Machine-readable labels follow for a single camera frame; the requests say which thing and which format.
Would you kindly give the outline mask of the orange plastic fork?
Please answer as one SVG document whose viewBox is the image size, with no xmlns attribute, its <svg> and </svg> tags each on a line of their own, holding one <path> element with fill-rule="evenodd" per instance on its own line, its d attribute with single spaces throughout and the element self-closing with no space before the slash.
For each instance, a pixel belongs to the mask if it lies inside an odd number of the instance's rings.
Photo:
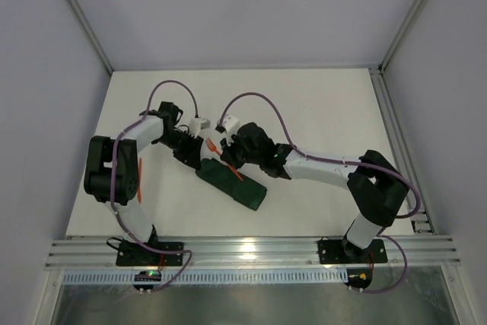
<svg viewBox="0 0 487 325">
<path fill-rule="evenodd" d="M 205 143 L 206 143 L 206 146 L 210 152 L 215 153 L 217 156 L 219 156 L 221 158 L 220 150 L 217 148 L 215 143 L 210 138 L 207 138 L 205 140 Z M 228 169 L 237 177 L 237 179 L 239 181 L 241 181 L 241 182 L 244 181 L 243 177 L 240 175 L 240 173 L 233 166 L 231 166 L 229 163 L 226 163 L 226 165 L 227 165 Z"/>
</svg>

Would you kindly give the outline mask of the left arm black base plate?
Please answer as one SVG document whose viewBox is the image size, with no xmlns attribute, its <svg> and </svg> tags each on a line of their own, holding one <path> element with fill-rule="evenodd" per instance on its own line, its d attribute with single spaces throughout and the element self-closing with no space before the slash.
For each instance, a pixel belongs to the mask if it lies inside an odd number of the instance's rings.
<svg viewBox="0 0 487 325">
<path fill-rule="evenodd" d="M 121 241 L 117 248 L 116 265 L 129 266 L 177 266 L 183 265 L 183 242 L 157 242 L 155 253 L 136 243 Z"/>
</svg>

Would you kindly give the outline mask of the orange plastic knife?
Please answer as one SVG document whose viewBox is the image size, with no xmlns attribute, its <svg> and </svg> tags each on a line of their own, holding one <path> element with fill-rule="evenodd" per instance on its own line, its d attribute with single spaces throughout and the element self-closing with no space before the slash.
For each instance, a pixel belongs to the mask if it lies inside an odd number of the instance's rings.
<svg viewBox="0 0 487 325">
<path fill-rule="evenodd" d="M 139 204 L 142 204 L 142 158 L 138 159 L 138 188 L 137 188 L 137 200 Z"/>
</svg>

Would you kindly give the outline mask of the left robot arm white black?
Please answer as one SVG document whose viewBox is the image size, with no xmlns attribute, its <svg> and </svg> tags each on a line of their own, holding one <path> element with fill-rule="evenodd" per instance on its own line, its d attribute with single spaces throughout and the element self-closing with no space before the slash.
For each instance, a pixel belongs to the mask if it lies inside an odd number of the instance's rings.
<svg viewBox="0 0 487 325">
<path fill-rule="evenodd" d="M 141 183 L 138 154 L 161 143 L 172 150 L 178 161 L 199 170 L 201 132 L 210 127 L 210 121 L 195 115 L 182 129 L 178 126 L 182 115 L 183 111 L 174 103 L 163 101 L 157 110 L 141 113 L 117 137 L 96 135 L 89 142 L 84 191 L 111 211 L 123 230 L 124 247 L 164 253 L 157 231 L 137 198 Z"/>
</svg>

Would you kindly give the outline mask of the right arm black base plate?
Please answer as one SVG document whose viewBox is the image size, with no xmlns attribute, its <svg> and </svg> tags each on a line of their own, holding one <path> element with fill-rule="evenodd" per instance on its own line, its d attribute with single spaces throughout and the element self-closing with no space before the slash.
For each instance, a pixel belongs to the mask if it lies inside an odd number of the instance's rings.
<svg viewBox="0 0 487 325">
<path fill-rule="evenodd" d="M 368 247 L 361 249 L 345 239 L 324 239 L 317 242 L 317 254 L 321 264 L 368 264 L 387 263 L 384 242 L 373 239 Z"/>
</svg>

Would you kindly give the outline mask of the green cloth napkin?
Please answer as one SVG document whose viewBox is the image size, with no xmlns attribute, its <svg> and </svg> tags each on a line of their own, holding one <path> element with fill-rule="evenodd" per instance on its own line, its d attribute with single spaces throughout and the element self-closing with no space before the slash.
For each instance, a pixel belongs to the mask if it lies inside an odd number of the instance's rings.
<svg viewBox="0 0 487 325">
<path fill-rule="evenodd" d="M 230 196 L 253 211 L 257 211 L 267 195 L 267 188 L 250 177 L 241 174 L 241 179 L 231 169 L 216 159 L 203 159 L 196 171 L 201 180 Z"/>
</svg>

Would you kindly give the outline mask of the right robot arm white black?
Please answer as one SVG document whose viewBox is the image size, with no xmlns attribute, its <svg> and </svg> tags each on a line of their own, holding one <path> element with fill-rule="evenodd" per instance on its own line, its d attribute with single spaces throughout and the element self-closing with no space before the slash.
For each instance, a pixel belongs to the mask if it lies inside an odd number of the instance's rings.
<svg viewBox="0 0 487 325">
<path fill-rule="evenodd" d="M 254 164 L 273 178 L 312 180 L 348 190 L 359 213 L 345 233 L 341 247 L 353 263 L 369 257 L 373 239 L 394 223 L 409 188 L 379 152 L 368 150 L 351 161 L 298 152 L 290 144 L 275 143 L 255 123 L 217 126 L 221 160 L 233 168 Z"/>
</svg>

